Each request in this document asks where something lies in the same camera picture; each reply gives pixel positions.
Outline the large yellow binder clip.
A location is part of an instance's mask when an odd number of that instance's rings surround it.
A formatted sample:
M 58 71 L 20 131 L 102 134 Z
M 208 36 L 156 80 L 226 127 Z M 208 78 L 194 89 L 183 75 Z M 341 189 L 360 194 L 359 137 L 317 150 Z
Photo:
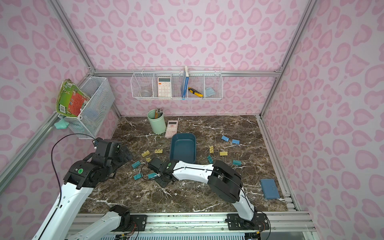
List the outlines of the large yellow binder clip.
M 145 152 L 142 153 L 142 157 L 145 158 L 146 156 L 148 156 L 150 154 L 150 151 L 147 150 Z

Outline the large teal binder clip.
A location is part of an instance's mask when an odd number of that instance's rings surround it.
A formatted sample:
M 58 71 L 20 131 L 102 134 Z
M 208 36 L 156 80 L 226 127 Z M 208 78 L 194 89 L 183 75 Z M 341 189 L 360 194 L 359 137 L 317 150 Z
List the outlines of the large teal binder clip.
M 138 168 L 141 164 L 142 164 L 142 163 L 141 163 L 140 161 L 137 161 L 137 162 L 135 162 L 134 164 L 132 164 L 132 168 L 133 168 L 133 169 L 136 169 L 136 168 Z

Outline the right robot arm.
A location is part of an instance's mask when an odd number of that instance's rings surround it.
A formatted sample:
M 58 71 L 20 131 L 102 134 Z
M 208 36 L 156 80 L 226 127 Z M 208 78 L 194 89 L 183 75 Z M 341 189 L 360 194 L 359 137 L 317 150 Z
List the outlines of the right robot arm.
M 244 223 L 249 226 L 256 224 L 257 209 L 246 196 L 241 175 L 223 161 L 197 165 L 178 160 L 163 162 L 153 158 L 148 168 L 157 174 L 153 180 L 162 188 L 170 182 L 183 180 L 207 184 L 220 199 L 235 207 Z

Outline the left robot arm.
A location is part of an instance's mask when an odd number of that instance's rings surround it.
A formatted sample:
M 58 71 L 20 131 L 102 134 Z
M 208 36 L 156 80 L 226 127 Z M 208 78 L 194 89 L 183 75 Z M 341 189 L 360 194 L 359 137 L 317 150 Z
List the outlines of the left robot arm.
M 64 176 L 60 193 L 34 240 L 64 240 L 82 205 L 99 184 L 115 175 L 131 161 L 128 147 L 115 140 L 96 138 L 95 151 L 71 165 Z

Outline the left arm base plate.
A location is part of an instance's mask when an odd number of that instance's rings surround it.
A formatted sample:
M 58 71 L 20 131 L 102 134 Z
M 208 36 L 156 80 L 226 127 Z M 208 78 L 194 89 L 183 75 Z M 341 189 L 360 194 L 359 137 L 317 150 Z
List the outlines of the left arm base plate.
M 121 218 L 120 225 L 114 231 L 124 233 L 143 232 L 146 229 L 147 218 L 147 215 L 125 215 Z

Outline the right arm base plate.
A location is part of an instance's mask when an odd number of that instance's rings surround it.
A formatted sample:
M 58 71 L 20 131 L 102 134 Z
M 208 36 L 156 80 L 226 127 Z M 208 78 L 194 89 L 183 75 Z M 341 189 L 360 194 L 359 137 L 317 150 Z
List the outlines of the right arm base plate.
M 270 229 L 270 222 L 263 213 L 257 213 L 250 221 L 240 218 L 238 214 L 228 214 L 225 222 L 230 231 L 257 230 L 263 232 Z

